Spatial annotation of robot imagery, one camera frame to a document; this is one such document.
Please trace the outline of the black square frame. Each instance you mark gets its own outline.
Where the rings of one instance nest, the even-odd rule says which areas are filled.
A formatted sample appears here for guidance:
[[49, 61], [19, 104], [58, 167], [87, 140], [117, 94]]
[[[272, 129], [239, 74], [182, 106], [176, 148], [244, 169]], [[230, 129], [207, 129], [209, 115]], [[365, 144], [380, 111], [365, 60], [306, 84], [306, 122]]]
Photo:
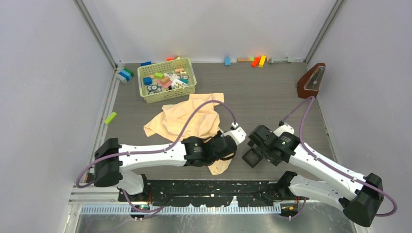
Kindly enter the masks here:
[[262, 159], [264, 155], [260, 149], [250, 148], [242, 159], [251, 167], [254, 168]]

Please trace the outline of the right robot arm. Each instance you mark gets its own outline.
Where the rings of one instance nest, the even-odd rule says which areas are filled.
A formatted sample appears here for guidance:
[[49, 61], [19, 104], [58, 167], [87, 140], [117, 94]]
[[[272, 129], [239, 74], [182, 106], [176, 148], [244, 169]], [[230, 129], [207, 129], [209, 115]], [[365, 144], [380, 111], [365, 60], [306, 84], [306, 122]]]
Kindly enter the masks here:
[[377, 191], [383, 188], [380, 176], [374, 173], [365, 176], [326, 158], [307, 143], [301, 142], [288, 124], [275, 131], [259, 125], [248, 138], [250, 149], [242, 158], [250, 167], [255, 167], [261, 160], [267, 160], [274, 166], [285, 162], [320, 178], [314, 181], [286, 171], [275, 184], [275, 192], [279, 197], [290, 199], [296, 196], [317, 200], [342, 211], [360, 226], [372, 225], [384, 200], [384, 195]]

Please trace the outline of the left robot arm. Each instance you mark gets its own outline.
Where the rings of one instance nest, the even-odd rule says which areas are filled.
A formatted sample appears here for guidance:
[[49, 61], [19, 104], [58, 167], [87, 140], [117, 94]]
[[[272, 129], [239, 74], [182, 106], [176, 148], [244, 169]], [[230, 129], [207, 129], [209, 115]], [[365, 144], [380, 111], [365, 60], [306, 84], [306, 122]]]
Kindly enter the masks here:
[[175, 145], [133, 146], [119, 144], [117, 138], [107, 139], [96, 151], [93, 184], [96, 187], [115, 186], [138, 201], [145, 200], [149, 188], [138, 168], [154, 166], [209, 166], [218, 160], [231, 159], [246, 138], [238, 128], [204, 141], [191, 136]]

